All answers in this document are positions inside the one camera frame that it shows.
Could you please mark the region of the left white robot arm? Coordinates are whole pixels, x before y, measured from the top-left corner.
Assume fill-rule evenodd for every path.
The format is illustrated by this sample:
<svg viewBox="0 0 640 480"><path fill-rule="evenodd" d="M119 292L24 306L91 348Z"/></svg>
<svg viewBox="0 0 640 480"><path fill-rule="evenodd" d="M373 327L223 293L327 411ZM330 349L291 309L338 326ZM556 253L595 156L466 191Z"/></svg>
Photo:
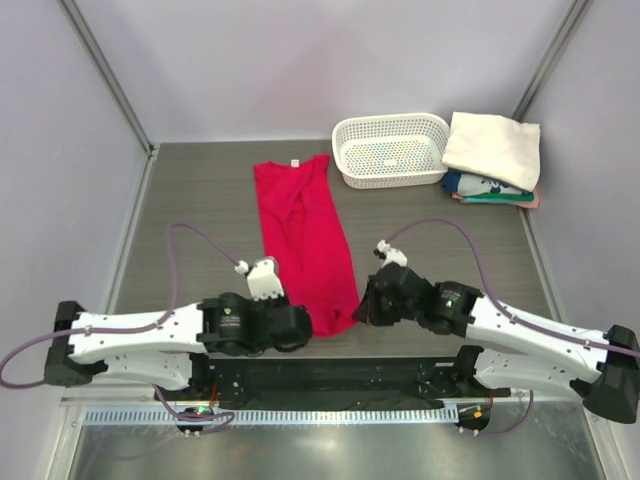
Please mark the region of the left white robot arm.
<svg viewBox="0 0 640 480"><path fill-rule="evenodd" d="M311 339L312 322L305 307L285 296L254 301L223 293L179 307L166 320L157 312L93 314L65 301L54 331L44 366L48 385L130 380L156 385L167 397L198 400L215 383L210 354L296 351Z"/></svg>

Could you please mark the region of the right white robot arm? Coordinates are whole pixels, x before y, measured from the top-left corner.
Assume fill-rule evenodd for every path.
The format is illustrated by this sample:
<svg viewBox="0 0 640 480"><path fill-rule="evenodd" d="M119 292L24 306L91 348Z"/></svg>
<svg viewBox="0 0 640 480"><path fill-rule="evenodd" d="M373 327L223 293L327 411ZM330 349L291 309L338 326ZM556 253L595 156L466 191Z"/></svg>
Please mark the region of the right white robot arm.
<svg viewBox="0 0 640 480"><path fill-rule="evenodd" d="M435 284L390 263L368 278L355 320L392 326L410 320L437 335L516 351L483 350L456 365L451 384L471 396L487 389L542 390L577 396L591 413L620 424L637 420L639 341L629 328L608 331L565 325L515 309L458 282Z"/></svg>

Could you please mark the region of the red t-shirt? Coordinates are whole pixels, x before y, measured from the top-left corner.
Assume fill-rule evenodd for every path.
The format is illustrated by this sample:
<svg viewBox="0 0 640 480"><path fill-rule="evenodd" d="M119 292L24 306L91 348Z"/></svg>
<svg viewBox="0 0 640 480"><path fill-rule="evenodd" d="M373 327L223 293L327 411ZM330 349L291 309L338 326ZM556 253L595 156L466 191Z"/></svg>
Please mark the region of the red t-shirt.
<svg viewBox="0 0 640 480"><path fill-rule="evenodd" d="M351 251L328 182L330 156L298 166L253 167L266 255L275 258L292 303L311 316L313 335L337 336L355 325L359 305Z"/></svg>

